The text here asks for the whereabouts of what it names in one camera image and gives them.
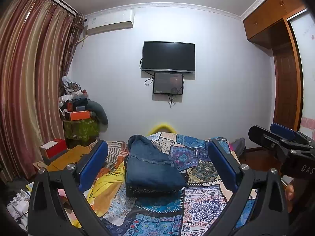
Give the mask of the right hand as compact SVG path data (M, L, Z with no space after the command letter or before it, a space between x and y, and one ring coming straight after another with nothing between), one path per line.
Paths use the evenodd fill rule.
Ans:
M284 193L285 193L287 201L293 200L294 199L294 193L295 193L293 185L288 184Z

